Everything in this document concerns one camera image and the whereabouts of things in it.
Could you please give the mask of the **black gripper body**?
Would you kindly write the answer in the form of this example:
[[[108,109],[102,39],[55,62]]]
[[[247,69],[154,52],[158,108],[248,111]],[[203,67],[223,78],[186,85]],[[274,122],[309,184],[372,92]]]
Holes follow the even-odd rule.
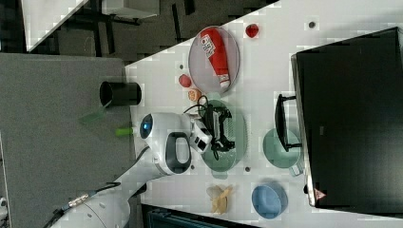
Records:
[[[209,104],[204,114],[204,124],[214,136],[216,143],[223,143],[223,121],[225,111],[222,107],[214,107]]]

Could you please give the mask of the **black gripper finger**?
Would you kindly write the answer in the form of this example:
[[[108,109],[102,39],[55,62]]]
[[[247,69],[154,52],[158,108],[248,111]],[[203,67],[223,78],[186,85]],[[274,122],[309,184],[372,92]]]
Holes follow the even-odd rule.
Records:
[[[220,152],[227,152],[235,147],[233,141],[229,141],[225,136],[214,138],[211,142],[211,149]]]
[[[226,107],[215,107],[214,108],[214,123],[222,124],[226,119],[231,119],[231,111]]]

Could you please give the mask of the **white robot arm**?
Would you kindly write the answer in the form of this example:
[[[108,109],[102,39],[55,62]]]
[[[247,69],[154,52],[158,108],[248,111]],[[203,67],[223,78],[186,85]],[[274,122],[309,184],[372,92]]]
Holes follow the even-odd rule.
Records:
[[[222,135],[233,114],[227,107],[208,105],[197,114],[154,112],[134,128],[146,143],[135,163],[106,186],[89,191],[54,212],[44,228],[125,228],[129,199],[149,181],[187,171],[194,151],[228,151],[235,144]]]

